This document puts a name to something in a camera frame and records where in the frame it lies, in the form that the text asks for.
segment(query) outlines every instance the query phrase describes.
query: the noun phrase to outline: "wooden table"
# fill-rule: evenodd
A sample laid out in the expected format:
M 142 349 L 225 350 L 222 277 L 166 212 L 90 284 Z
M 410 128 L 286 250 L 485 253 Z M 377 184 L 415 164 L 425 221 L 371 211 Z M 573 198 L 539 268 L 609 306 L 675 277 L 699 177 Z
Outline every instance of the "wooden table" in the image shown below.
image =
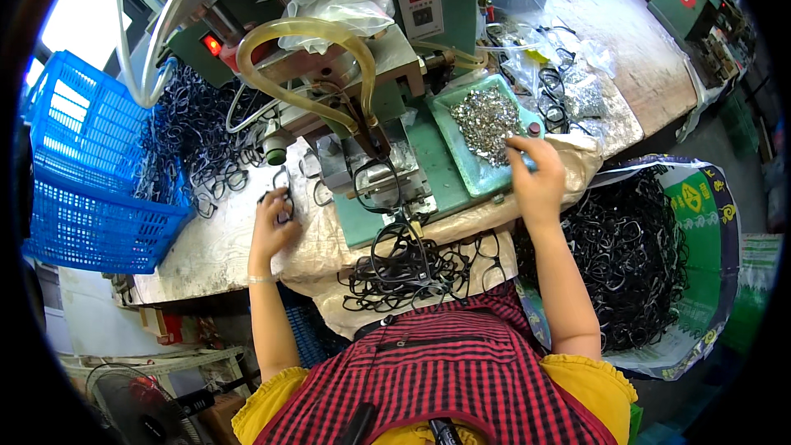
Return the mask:
M 621 105 L 634 112 L 646 136 L 695 107 L 697 97 L 684 67 L 683 54 L 648 11 L 644 0 L 551 1 L 555 13 L 581 38 L 596 39 L 615 54 L 618 98 Z M 289 149 L 286 164 L 292 174 L 292 193 L 305 234 L 295 251 L 275 258 L 273 270 L 280 272 L 294 290 L 308 295 L 316 291 L 311 283 L 326 281 L 328 272 L 334 277 L 334 272 L 352 264 L 354 259 L 367 254 L 367 250 L 350 251 L 346 247 L 334 206 L 316 207 L 311 197 L 312 182 L 297 178 L 300 175 L 297 162 L 306 149 L 300 145 L 305 143 Z M 573 169 L 575 152 L 585 151 L 585 148 L 570 148 L 562 153 L 570 174 L 567 189 L 569 180 L 575 179 L 574 170 L 568 170 Z M 271 188 L 275 170 L 251 169 L 247 188 L 230 193 L 212 219 L 195 219 L 189 223 L 156 273 L 135 276 L 133 304 L 183 300 L 244 288 L 255 201 Z M 572 193 L 567 195 L 569 202 L 577 197 Z M 500 226 L 518 216 L 513 196 L 507 196 L 500 205 L 484 203 L 432 223 L 427 226 L 426 234 L 443 244 Z
M 581 38 L 615 54 L 615 85 L 646 137 L 697 105 L 683 53 L 646 7 L 646 0 L 550 0 Z

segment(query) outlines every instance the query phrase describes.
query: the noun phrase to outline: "bracelet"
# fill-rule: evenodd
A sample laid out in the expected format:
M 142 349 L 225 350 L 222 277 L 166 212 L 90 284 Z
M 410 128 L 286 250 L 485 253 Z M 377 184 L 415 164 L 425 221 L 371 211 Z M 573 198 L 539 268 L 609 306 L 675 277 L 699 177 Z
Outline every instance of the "bracelet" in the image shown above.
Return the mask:
M 259 276 L 259 275 L 248 275 L 248 284 L 251 283 L 274 283 L 275 278 L 273 276 Z

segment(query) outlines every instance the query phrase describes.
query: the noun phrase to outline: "window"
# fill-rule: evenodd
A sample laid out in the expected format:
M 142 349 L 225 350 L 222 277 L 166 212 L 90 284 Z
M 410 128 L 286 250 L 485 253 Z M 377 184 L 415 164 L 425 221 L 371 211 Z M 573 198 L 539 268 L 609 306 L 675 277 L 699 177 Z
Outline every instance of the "window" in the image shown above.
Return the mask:
M 129 16 L 124 14 L 124 30 L 131 23 Z M 41 41 L 52 52 L 69 50 L 101 70 L 115 51 L 117 29 L 110 0 L 58 0 Z
M 44 64 L 35 57 L 31 59 L 28 73 L 25 75 L 25 83 L 27 83 L 29 87 L 33 87 L 42 71 L 44 71 Z
M 143 36 L 151 9 L 141 0 L 124 0 L 124 30 L 130 48 Z M 25 76 L 31 87 L 53 52 L 72 54 L 116 77 L 120 72 L 115 57 L 118 20 L 110 0 L 57 0 L 50 10 Z

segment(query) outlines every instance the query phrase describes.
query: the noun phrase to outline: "floor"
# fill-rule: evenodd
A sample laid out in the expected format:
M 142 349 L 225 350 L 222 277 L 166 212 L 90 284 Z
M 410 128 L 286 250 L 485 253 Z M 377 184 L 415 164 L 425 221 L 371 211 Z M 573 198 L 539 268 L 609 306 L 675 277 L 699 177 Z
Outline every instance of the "floor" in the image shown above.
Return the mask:
M 684 143 L 672 146 L 672 140 L 668 140 L 664 143 L 655 141 L 653 145 L 663 148 L 651 148 L 650 152 L 694 157 L 721 167 L 739 208 L 742 232 L 766 232 L 766 200 L 760 158 L 756 154 L 737 159 L 719 119 L 704 115 L 695 132 Z M 246 363 L 252 370 L 256 369 L 249 314 L 213 318 L 227 341 L 246 347 Z M 726 368 L 725 372 L 728 372 L 727 368 L 733 371 L 735 365 L 737 363 L 733 362 L 728 351 L 716 348 L 705 361 L 700 361 L 678 381 L 633 379 L 639 395 L 638 405 L 643 408 L 641 430 L 653 423 L 668 422 L 686 428 L 716 394 L 723 368 Z

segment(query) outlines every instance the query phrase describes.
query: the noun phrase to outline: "woman's arm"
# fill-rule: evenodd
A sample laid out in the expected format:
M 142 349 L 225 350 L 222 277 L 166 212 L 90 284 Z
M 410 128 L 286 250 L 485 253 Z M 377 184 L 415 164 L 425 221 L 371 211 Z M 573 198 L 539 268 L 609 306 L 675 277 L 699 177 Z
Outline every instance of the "woman's arm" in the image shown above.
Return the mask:
M 552 352 L 601 359 L 599 320 L 588 290 L 560 227 L 566 168 L 548 142 L 513 137 L 505 141 L 513 173 L 513 192 L 536 249 L 541 301 L 549 323 Z M 522 150 L 536 162 L 529 172 Z
M 262 382 L 286 368 L 300 365 L 297 341 L 271 270 L 272 257 L 301 231 L 299 224 L 293 221 L 282 227 L 275 226 L 278 213 L 291 211 L 290 205 L 282 200 L 285 192 L 286 188 L 272 191 L 258 205 L 248 259 L 252 341 Z

